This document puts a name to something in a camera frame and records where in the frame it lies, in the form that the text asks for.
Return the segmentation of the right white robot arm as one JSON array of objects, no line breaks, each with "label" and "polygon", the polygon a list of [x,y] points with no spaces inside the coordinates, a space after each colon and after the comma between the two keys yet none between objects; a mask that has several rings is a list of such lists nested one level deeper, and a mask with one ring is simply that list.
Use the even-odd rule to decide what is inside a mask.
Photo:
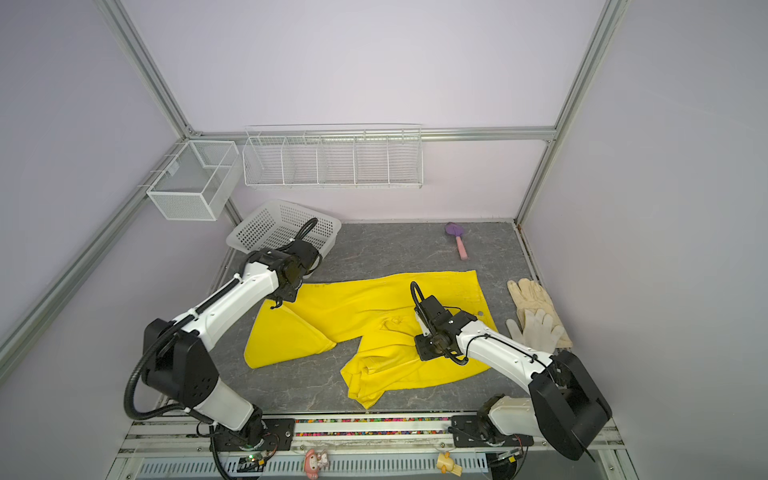
[{"label": "right white robot arm", "polygon": [[476,415],[473,437],[488,445],[520,434],[541,434],[548,445],[578,460],[612,418],[612,410],[582,361],[569,351],[548,353],[506,337],[458,310],[450,312],[435,296],[410,283],[414,311],[422,333],[414,337],[421,361],[446,358],[459,366],[476,360],[525,389],[535,426],[524,428],[513,399],[492,398]]}]

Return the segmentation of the yellow trousers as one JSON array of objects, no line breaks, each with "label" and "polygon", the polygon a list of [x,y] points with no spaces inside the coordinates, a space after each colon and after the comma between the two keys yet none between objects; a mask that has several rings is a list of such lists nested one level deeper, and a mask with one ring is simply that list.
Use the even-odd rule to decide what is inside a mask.
[{"label": "yellow trousers", "polygon": [[476,360],[465,366],[446,358],[420,360],[414,338],[422,330],[410,294],[412,282],[451,310],[465,310],[490,329],[496,327],[474,271],[305,284],[293,303],[277,307],[271,300],[263,302],[244,359],[250,368],[258,369],[319,355],[357,339],[357,353],[340,374],[349,398],[366,409],[388,391],[439,386],[487,371]]}]

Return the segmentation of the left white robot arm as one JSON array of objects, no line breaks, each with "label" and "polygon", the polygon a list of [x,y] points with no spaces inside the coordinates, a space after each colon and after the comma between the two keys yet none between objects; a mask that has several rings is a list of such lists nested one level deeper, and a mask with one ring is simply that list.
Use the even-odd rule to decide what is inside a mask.
[{"label": "left white robot arm", "polygon": [[223,335],[254,305],[279,308],[296,301],[306,276],[321,264],[307,241],[318,221],[306,221],[287,244],[250,253],[240,270],[199,305],[171,321],[156,319],[144,331],[143,353],[123,396],[134,421],[183,411],[228,433],[237,447],[260,446],[266,436],[262,411],[230,388],[210,355]]}]

